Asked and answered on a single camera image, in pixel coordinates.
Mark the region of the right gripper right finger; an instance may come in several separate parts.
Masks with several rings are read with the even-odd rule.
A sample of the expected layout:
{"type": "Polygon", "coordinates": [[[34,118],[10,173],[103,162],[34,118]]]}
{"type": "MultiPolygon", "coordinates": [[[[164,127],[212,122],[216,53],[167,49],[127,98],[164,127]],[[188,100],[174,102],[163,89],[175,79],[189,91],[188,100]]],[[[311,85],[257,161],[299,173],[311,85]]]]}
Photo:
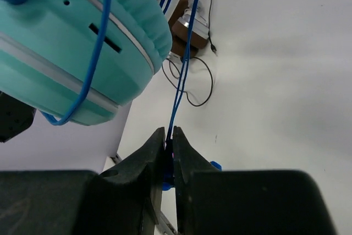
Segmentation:
{"type": "Polygon", "coordinates": [[[298,170],[220,171],[173,132],[180,234],[336,234],[313,178],[298,170]]]}

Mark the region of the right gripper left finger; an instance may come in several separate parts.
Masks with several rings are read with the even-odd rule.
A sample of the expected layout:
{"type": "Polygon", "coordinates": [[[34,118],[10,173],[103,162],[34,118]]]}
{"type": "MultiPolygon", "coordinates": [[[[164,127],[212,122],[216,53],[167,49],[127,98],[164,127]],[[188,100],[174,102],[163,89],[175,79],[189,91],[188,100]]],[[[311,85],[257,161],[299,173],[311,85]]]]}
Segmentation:
{"type": "Polygon", "coordinates": [[[164,128],[103,173],[1,172],[1,234],[153,234],[159,222],[164,128]]]}

